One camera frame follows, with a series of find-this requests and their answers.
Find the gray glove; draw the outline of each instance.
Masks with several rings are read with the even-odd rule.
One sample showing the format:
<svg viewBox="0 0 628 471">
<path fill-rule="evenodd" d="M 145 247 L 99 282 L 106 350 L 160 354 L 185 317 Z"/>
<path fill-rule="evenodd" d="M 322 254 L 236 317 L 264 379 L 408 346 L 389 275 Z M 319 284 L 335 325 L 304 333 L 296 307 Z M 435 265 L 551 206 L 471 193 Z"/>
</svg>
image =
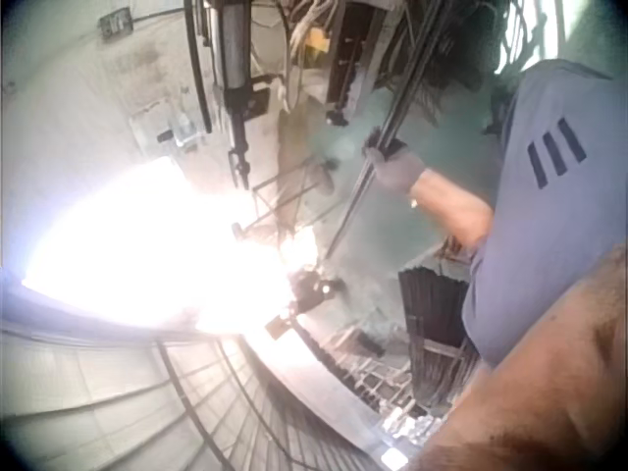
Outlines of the gray glove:
<svg viewBox="0 0 628 471">
<path fill-rule="evenodd" d="M 362 153 L 375 167 L 377 180 L 384 188 L 406 195 L 425 171 L 425 164 L 397 139 L 384 154 L 380 152 L 375 148 L 379 133 L 379 129 L 371 132 L 364 142 Z"/>
</svg>

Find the concrete wall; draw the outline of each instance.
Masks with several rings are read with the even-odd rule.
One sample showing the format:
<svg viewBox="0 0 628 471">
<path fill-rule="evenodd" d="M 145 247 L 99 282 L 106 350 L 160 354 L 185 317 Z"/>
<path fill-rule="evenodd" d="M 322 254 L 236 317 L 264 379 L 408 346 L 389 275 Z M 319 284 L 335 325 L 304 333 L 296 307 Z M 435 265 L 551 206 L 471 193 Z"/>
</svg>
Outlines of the concrete wall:
<svg viewBox="0 0 628 471">
<path fill-rule="evenodd" d="M 55 221 L 155 157 L 138 145 L 134 114 L 169 100 L 201 129 L 183 14 L 138 23 L 132 35 L 104 44 L 98 18 L 125 4 L 129 0 L 29 0 L 3 19 L 3 262 L 18 279 Z M 133 0 L 131 10 L 139 17 L 181 5 L 181 0 Z M 268 9 L 256 9 L 255 15 L 260 22 L 273 19 Z M 268 47 L 260 54 L 273 70 L 281 58 L 281 31 L 257 28 L 253 38 L 258 48 Z M 201 64 L 211 106 L 208 49 L 201 49 Z M 9 81 L 14 85 L 5 86 Z M 269 113 L 247 124 L 253 184 L 277 171 L 279 108 L 273 98 Z M 158 131 L 144 132 L 154 140 Z M 229 194 L 234 187 L 227 149 L 215 126 L 196 151 L 178 155 L 178 163 L 201 190 Z"/>
</svg>

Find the bright light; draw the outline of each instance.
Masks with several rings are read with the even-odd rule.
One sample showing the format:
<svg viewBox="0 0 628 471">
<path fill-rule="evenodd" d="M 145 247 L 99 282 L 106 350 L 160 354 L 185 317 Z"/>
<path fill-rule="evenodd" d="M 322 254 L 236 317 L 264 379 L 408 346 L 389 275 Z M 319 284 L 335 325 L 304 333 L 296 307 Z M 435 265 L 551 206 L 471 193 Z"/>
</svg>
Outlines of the bright light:
<svg viewBox="0 0 628 471">
<path fill-rule="evenodd" d="M 318 261 L 316 237 L 311 226 L 306 226 L 282 242 L 282 257 L 288 271 L 293 273 L 301 267 L 314 267 Z"/>
<path fill-rule="evenodd" d="M 591 0 L 569 0 L 562 2 L 563 18 L 561 21 L 557 17 L 558 12 L 555 8 L 555 0 L 540 0 L 539 2 L 523 2 L 523 17 L 526 22 L 528 30 L 528 39 L 531 38 L 532 30 L 538 23 L 538 17 L 540 15 L 546 15 L 547 21 L 544 27 L 543 35 L 543 50 L 545 56 L 541 55 L 541 47 L 535 47 L 532 56 L 528 62 L 524 65 L 523 70 L 529 69 L 540 60 L 543 59 L 555 59 L 557 57 L 563 57 L 566 51 L 559 50 L 558 38 L 560 36 L 559 25 L 564 25 L 565 39 L 568 40 L 571 33 L 575 29 L 576 25 L 580 22 L 585 10 L 591 3 Z M 509 4 L 508 22 L 506 26 L 505 39 L 508 46 L 512 49 L 510 57 L 506 53 L 506 49 L 501 45 L 501 53 L 499 58 L 499 66 L 496 69 L 496 74 L 499 74 L 506 64 L 512 62 L 521 52 L 520 39 L 517 43 L 517 29 L 519 28 L 519 22 L 516 20 L 516 9 Z"/>
<path fill-rule="evenodd" d="M 247 211 L 249 195 L 203 195 L 162 158 L 73 208 L 37 246 L 23 284 L 116 323 L 158 326 L 193 308 L 203 331 L 261 328 L 292 293 L 275 247 L 235 240 L 231 224 Z"/>
<path fill-rule="evenodd" d="M 408 464 L 408 458 L 398 449 L 389 448 L 389 450 L 382 455 L 382 462 L 392 471 L 398 471 Z"/>
</svg>

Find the industrial machine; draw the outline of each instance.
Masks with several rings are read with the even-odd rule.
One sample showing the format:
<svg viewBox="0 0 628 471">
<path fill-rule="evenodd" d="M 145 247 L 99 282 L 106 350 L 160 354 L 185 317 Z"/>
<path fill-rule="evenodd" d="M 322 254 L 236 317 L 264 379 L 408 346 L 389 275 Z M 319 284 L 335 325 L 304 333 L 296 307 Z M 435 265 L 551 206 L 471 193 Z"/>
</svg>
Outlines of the industrial machine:
<svg viewBox="0 0 628 471">
<path fill-rule="evenodd" d="M 219 128 L 229 136 L 235 184 L 248 189 L 251 172 L 244 123 L 268 108 L 270 90 L 268 86 L 254 90 L 259 83 L 280 81 L 279 98 L 287 113 L 300 93 L 310 94 L 325 105 L 331 126 L 345 126 L 358 116 L 374 89 L 390 88 L 395 100 L 391 121 L 384 125 L 383 146 L 394 137 L 411 103 L 420 106 L 437 126 L 445 88 L 456 81 L 477 90 L 484 77 L 497 68 L 511 5 L 509 0 L 455 1 L 440 12 L 441 3 L 184 0 L 190 62 L 204 128 L 212 132 L 211 103 L 218 110 Z M 285 59 L 280 73 L 258 77 L 251 73 L 251 57 L 257 60 L 255 48 L 251 48 L 251 12 L 256 8 L 276 9 L 279 14 L 273 26 L 284 30 Z M 515 14 L 523 23 L 521 8 Z M 516 69 L 525 63 L 538 42 L 534 33 L 529 37 L 525 27 L 521 30 L 505 73 L 508 65 Z M 197 36 L 202 38 L 200 48 Z M 206 96 L 199 51 L 211 57 L 213 97 Z"/>
</svg>

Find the cable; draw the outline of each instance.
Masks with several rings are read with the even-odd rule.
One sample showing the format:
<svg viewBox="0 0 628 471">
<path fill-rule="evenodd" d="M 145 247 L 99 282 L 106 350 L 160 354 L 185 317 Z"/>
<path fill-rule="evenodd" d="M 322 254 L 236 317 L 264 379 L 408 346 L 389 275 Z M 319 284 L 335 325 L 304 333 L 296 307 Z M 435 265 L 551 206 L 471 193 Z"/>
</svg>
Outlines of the cable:
<svg viewBox="0 0 628 471">
<path fill-rule="evenodd" d="M 409 0 L 405 0 L 403 5 L 403 9 L 405 10 L 405 19 L 408 23 L 408 32 L 410 33 L 410 44 L 412 45 L 412 49 L 416 46 L 416 36 L 414 35 L 414 26 L 412 25 L 412 15 L 410 13 L 410 5 Z"/>
</svg>

